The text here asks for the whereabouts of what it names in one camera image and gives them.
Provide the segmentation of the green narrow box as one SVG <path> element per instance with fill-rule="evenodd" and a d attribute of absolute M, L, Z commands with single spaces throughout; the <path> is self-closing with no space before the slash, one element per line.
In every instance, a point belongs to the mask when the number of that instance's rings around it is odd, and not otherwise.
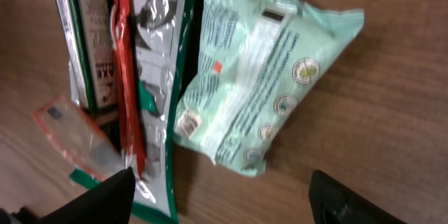
<path fill-rule="evenodd" d="M 91 114 L 118 106 L 110 28 L 111 0 L 55 0 L 78 105 Z"/>

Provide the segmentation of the orange tissue packet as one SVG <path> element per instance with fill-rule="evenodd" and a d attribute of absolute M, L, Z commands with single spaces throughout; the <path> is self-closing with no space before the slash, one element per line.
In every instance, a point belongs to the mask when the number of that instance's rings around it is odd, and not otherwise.
<path fill-rule="evenodd" d="M 34 112 L 34 120 L 64 159 L 104 181 L 125 168 L 109 138 L 70 99 L 60 96 Z"/>

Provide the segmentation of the red stick sachet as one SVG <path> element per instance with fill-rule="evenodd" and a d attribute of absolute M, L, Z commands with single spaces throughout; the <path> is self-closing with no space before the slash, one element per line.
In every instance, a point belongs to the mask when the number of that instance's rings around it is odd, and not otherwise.
<path fill-rule="evenodd" d="M 139 118 L 134 54 L 130 29 L 130 0 L 114 0 L 110 30 L 113 42 L 121 153 L 126 167 L 142 178 L 146 149 Z"/>

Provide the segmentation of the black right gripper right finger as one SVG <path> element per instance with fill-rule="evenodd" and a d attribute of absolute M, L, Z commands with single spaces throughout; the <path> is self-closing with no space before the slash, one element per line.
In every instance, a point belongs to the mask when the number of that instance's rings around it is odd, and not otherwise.
<path fill-rule="evenodd" d="M 314 170 L 309 202 L 315 224 L 405 224 L 321 170 Z"/>

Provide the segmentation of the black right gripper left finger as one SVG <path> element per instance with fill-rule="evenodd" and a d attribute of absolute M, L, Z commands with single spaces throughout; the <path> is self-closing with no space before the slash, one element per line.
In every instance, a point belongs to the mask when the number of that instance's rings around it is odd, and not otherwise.
<path fill-rule="evenodd" d="M 136 179 L 127 168 L 53 212 L 39 217 L 27 207 L 17 212 L 1 210 L 1 224 L 128 224 Z"/>

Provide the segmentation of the mint flushable wipes pack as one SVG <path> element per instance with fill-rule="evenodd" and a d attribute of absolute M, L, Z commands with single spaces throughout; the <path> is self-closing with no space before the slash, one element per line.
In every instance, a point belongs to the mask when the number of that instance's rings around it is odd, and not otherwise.
<path fill-rule="evenodd" d="M 275 136 L 364 19 L 361 9 L 301 0 L 204 0 L 198 70 L 176 108 L 175 142 L 262 174 Z"/>

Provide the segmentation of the green 3M cleaner package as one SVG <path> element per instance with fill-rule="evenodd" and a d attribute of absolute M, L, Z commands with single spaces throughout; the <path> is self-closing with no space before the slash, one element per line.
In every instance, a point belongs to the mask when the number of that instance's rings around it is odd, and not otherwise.
<path fill-rule="evenodd" d="M 132 213 L 151 223 L 178 220 L 172 171 L 174 113 L 196 60 L 203 0 L 130 0 L 136 90 L 146 146 L 144 181 Z"/>

